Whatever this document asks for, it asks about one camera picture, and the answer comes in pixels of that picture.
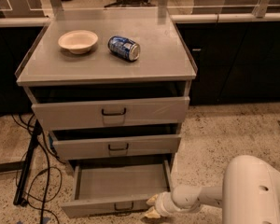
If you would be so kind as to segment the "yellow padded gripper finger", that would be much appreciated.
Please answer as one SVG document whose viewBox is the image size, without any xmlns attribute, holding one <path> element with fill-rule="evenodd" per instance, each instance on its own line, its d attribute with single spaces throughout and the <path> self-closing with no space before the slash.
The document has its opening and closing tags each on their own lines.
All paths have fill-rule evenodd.
<svg viewBox="0 0 280 224">
<path fill-rule="evenodd" d="M 155 194 L 153 195 L 152 197 L 150 197 L 148 200 L 147 200 L 147 205 L 149 206 L 153 206 L 155 204 L 155 202 L 157 201 L 159 195 L 158 194 Z"/>
<path fill-rule="evenodd" d="M 158 219 L 158 218 L 161 218 L 161 215 L 157 212 L 155 207 L 152 206 L 145 212 L 145 217 L 151 218 L 151 219 Z"/>
</svg>

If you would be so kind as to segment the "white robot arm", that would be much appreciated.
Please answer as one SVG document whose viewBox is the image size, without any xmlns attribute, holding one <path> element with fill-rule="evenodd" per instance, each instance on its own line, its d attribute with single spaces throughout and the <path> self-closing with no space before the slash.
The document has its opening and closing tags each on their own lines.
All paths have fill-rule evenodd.
<svg viewBox="0 0 280 224">
<path fill-rule="evenodd" d="M 248 155 L 227 166 L 220 187 L 179 185 L 148 199 L 147 218 L 195 213 L 204 205 L 222 209 L 223 224 L 280 224 L 280 172 Z"/>
</svg>

